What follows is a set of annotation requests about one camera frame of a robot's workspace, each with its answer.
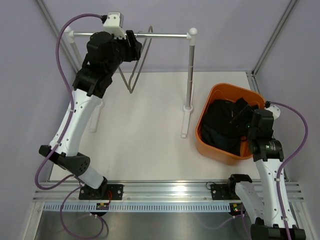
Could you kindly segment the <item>black shorts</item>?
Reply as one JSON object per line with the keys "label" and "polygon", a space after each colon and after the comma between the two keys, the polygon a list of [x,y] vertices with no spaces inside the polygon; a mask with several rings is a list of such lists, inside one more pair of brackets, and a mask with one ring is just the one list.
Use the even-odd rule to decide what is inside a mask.
{"label": "black shorts", "polygon": [[206,125],[226,136],[238,136],[241,143],[243,136],[238,134],[235,125],[230,124],[230,120],[238,113],[235,103],[223,99],[214,100],[204,114],[201,126]]}

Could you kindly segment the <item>grey hanger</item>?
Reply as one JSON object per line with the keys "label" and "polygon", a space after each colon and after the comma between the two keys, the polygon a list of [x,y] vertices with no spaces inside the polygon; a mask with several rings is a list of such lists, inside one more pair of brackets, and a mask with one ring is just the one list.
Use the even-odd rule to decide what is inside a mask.
{"label": "grey hanger", "polygon": [[138,82],[142,68],[143,68],[144,63],[146,61],[146,57],[148,55],[148,52],[149,52],[149,49],[151,46],[151,42],[152,42],[151,38],[148,41],[146,38],[144,39],[143,44],[142,44],[142,49],[141,49],[141,53],[144,54],[144,56],[143,56],[143,58],[141,58],[140,60],[138,60],[135,63],[128,81],[127,81],[122,69],[120,67],[118,67],[118,71],[120,73],[120,76],[121,76],[121,78],[124,82],[124,85],[126,86],[128,92],[130,94],[132,94],[134,92],[134,89],[135,89],[136,84]]}

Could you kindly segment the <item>dark navy shorts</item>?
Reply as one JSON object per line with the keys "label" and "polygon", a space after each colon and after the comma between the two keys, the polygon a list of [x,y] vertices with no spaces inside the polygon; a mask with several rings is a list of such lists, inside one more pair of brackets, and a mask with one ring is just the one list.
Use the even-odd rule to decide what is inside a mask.
{"label": "dark navy shorts", "polygon": [[241,155],[241,138],[239,136],[223,135],[213,128],[203,125],[201,127],[201,140],[211,147],[236,156]]}

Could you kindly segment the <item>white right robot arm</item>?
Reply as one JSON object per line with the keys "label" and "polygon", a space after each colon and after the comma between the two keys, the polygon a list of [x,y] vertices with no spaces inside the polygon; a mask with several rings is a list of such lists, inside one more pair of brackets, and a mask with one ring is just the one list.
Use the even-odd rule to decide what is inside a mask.
{"label": "white right robot arm", "polygon": [[248,214],[251,240],[305,240],[304,229],[297,226],[290,209],[285,184],[283,147],[274,138],[273,124],[280,116],[280,103],[266,101],[264,108],[253,111],[248,127],[249,150],[258,170],[262,196],[255,191],[247,174],[232,174],[227,180],[226,192],[239,198],[242,209]]}

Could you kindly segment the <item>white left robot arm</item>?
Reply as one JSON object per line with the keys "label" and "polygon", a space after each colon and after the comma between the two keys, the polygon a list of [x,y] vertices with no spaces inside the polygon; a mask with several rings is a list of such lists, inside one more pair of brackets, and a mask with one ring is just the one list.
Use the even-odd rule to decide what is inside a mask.
{"label": "white left robot arm", "polygon": [[56,136],[39,153],[51,162],[80,179],[90,194],[100,200],[108,192],[107,179],[91,167],[88,156],[79,152],[80,141],[87,123],[101,103],[112,76],[123,62],[138,61],[142,44],[134,32],[116,37],[105,31],[90,36],[87,53],[72,84],[70,105]]}

